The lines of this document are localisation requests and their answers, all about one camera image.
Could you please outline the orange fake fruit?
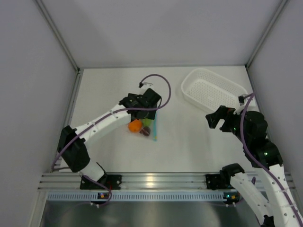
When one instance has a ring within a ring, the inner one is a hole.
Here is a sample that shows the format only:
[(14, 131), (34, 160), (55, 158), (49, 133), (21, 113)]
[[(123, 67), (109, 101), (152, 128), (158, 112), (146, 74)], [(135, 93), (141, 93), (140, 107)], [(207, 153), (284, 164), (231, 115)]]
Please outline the orange fake fruit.
[(142, 125), (141, 120), (136, 119), (128, 124), (128, 129), (130, 132), (137, 133), (141, 130)]

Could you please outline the clear zip top bag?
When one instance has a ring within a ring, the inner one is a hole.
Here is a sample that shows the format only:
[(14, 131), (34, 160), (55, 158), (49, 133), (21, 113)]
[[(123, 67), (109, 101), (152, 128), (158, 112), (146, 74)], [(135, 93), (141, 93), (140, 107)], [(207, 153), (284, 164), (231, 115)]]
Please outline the clear zip top bag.
[(157, 141), (157, 120), (158, 114), (156, 113), (155, 118), (153, 120), (147, 118), (133, 120), (132, 122), (128, 123), (127, 128), (132, 135), (138, 138), (145, 138), (147, 140)]

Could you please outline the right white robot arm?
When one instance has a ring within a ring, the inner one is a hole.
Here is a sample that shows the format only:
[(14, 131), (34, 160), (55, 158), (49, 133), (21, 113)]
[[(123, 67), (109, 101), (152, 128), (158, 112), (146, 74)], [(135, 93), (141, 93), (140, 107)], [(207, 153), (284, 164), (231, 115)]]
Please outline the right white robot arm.
[(230, 132), (243, 144), (245, 157), (251, 163), (265, 189), (262, 194), (238, 164), (220, 170), (221, 182), (236, 189), (254, 212), (262, 227), (301, 227), (303, 217), (287, 183), (282, 157), (277, 146), (267, 138), (267, 121), (257, 111), (241, 111), (220, 106), (206, 115), (209, 128), (220, 120), (222, 132)]

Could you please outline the green fake fruit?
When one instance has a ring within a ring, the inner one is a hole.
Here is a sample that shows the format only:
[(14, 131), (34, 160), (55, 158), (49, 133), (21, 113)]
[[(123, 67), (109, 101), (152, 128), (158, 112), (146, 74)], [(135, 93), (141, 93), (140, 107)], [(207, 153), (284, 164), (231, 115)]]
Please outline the green fake fruit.
[(141, 119), (141, 122), (143, 127), (150, 127), (151, 124), (153, 123), (153, 120), (145, 118), (145, 119)]

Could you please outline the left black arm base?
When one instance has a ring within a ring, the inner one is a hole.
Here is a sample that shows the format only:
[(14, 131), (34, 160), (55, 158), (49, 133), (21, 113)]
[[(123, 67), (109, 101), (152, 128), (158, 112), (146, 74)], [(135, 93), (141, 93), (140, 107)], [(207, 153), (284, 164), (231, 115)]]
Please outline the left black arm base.
[[(120, 190), (121, 183), (122, 183), (122, 175), (116, 174), (107, 174), (103, 176), (100, 180), (97, 181), (99, 184), (107, 187), (110, 190)], [(103, 189), (103, 187), (95, 184), (88, 178), (82, 176), (80, 182), (80, 189), (81, 190), (98, 190)]]

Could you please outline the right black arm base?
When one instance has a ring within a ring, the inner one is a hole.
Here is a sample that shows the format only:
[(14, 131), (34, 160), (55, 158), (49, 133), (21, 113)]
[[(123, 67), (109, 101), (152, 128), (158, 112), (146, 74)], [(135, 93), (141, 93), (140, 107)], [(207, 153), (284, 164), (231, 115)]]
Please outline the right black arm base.
[(206, 187), (209, 190), (232, 189), (228, 178), (221, 174), (206, 174)]

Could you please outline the dark purple fake fig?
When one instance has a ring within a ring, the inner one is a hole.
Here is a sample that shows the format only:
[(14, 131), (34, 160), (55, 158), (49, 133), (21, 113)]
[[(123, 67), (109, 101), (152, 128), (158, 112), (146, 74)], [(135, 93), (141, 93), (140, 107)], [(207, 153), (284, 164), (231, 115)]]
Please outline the dark purple fake fig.
[(142, 127), (139, 133), (145, 137), (149, 137), (151, 134), (151, 129), (150, 127)]

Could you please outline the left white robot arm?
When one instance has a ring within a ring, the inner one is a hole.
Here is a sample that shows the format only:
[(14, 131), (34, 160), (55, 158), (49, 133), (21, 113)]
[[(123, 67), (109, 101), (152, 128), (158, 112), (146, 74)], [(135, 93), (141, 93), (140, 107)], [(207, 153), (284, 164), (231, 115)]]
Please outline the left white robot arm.
[(58, 153), (73, 173), (86, 175), (97, 189), (104, 188), (107, 174), (90, 158), (91, 145), (116, 128), (134, 120), (153, 120), (158, 102), (161, 100), (161, 96), (151, 88), (145, 90), (143, 94), (129, 93), (99, 118), (76, 128), (69, 125), (64, 127), (58, 143)]

